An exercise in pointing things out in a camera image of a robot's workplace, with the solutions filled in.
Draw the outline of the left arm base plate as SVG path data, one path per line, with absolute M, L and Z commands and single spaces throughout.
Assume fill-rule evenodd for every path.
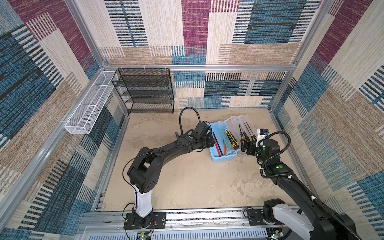
M 124 230 L 149 230 L 155 227 L 164 229 L 166 226 L 166 212 L 150 212 L 146 217 L 140 217 L 136 212 L 127 213 L 125 216 Z

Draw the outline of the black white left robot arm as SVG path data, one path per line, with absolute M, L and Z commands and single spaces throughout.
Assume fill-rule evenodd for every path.
M 194 129 L 183 131 L 182 115 L 192 110 L 198 117 Z M 215 139 L 210 123 L 202 121 L 198 111 L 193 107 L 185 107 L 179 115 L 180 132 L 176 132 L 176 140 L 159 148 L 143 147 L 137 156 L 125 165 L 122 171 L 123 180 L 135 193 L 134 216 L 146 220 L 152 215 L 152 190 L 156 186 L 162 168 L 171 160 L 191 152 L 201 152 L 214 146 Z

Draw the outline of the black yellow utility knife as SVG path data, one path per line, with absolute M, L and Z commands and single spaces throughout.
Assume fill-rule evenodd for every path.
M 227 137 L 229 138 L 229 140 L 230 140 L 230 142 L 231 142 L 231 144 L 232 144 L 232 147 L 233 147 L 235 150 L 237 150 L 237 149 L 239 148 L 239 143 L 238 143 L 238 141 L 236 140 L 236 138 L 232 135 L 232 133 L 231 133 L 228 129 L 226 129 L 225 131 L 226 131 L 226 135 L 227 135 Z

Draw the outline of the wooden handled screwdriver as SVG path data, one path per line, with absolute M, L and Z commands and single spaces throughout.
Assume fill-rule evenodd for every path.
M 239 129 L 240 129 L 241 139 L 242 139 L 242 140 L 246 140 L 246 139 L 247 139 L 247 136 L 246 136 L 245 131 L 243 131 L 241 124 L 239 124 Z

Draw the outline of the light blue plastic toolbox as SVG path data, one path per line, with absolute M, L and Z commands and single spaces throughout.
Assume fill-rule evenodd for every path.
M 257 130 L 250 115 L 230 117 L 225 121 L 211 123 L 211 127 L 219 145 L 209 148 L 214 163 L 229 161 L 236 156 L 247 156 L 247 151 L 243 152 L 241 148 L 242 134 L 246 133 L 250 139 Z

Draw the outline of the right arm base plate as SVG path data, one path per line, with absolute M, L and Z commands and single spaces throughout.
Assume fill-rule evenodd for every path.
M 275 221 L 275 222 L 267 222 L 263 218 L 261 209 L 252 209 L 248 208 L 246 209 L 246 217 L 248 218 L 249 225 L 250 226 L 262 226 L 262 225 L 281 225 L 281 222 Z

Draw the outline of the black hex key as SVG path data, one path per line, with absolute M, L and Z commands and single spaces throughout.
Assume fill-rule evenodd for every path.
M 223 153 L 222 153 L 222 150 L 221 150 L 221 148 L 220 148 L 219 142 L 218 142 L 218 140 L 217 140 L 216 135 L 215 135 L 214 132 L 213 132 L 213 137 L 214 137 L 215 146 L 216 146 L 216 149 L 217 149 L 217 151 L 218 151 L 219 157 L 222 157 L 222 156 L 223 156 Z

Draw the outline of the teal utility knife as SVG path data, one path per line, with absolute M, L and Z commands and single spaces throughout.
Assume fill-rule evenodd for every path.
M 227 135 L 226 130 L 221 130 L 221 133 L 222 133 L 223 141 L 224 141 L 225 146 L 226 146 L 226 150 L 227 151 L 232 150 L 233 145 L 232 145 L 232 143 L 231 143 L 231 141 L 230 141 L 230 139 L 229 139 L 229 137 Z

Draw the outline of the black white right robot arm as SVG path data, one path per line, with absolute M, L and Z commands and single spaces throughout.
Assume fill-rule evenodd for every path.
M 257 158 L 261 177 L 287 193 L 302 211 L 294 212 L 282 200 L 272 199 L 264 203 L 264 222 L 280 222 L 304 240 L 359 240 L 355 222 L 327 206 L 281 161 L 290 145 L 291 137 L 284 131 L 270 134 L 260 129 L 256 137 L 241 134 L 241 150 Z

